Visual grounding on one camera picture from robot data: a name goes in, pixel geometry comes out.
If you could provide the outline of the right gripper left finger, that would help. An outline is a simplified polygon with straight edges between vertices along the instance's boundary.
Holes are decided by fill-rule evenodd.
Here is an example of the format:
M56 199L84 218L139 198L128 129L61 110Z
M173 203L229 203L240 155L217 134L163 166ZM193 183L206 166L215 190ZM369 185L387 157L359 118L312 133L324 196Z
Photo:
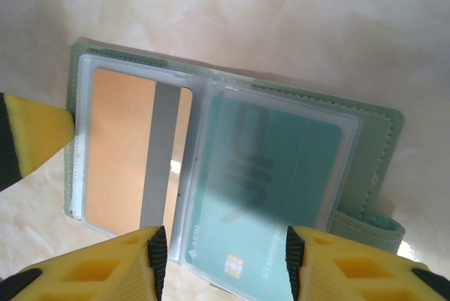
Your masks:
M31 266L0 282L0 301L162 301L163 226L132 231Z

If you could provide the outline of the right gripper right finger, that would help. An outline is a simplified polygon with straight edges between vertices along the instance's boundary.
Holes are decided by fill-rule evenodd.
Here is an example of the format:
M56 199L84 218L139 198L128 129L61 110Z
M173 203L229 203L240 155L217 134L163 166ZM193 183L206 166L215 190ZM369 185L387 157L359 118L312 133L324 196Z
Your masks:
M450 301L450 280L415 262L304 226L289 226L293 301Z

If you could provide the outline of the teal chip card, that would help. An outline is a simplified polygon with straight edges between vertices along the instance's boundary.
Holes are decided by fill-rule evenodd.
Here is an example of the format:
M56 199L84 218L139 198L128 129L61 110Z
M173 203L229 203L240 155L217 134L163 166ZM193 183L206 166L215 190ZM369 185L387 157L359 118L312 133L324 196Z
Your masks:
M314 225L341 140L335 124L215 96L185 260L250 297L290 298L286 230Z

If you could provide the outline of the green leather card holder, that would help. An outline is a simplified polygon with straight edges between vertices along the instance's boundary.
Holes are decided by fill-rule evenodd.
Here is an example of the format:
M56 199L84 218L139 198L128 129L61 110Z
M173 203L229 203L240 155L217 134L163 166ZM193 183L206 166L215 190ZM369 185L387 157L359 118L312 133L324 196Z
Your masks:
M67 108L75 116L75 140L65 151L65 213L84 225L84 196L94 71L105 69L163 84L185 87L193 100L181 162L172 237L167 259L247 301L263 301L202 273L185 260L191 239L194 200L204 152L207 124L215 96L234 98L265 108L337 125L342 140L314 225L343 238L396 252L404 228L375 211L380 187L404 123L393 108L354 101L191 64L182 59L143 55L118 46L82 40L72 45Z

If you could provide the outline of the gold card with grey stripe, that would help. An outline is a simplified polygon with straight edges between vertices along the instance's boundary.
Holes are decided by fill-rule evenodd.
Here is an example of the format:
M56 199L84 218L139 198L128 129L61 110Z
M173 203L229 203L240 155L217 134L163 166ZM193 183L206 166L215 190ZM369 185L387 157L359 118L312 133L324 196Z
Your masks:
M192 100L185 87L94 71L87 223L115 236L172 227Z

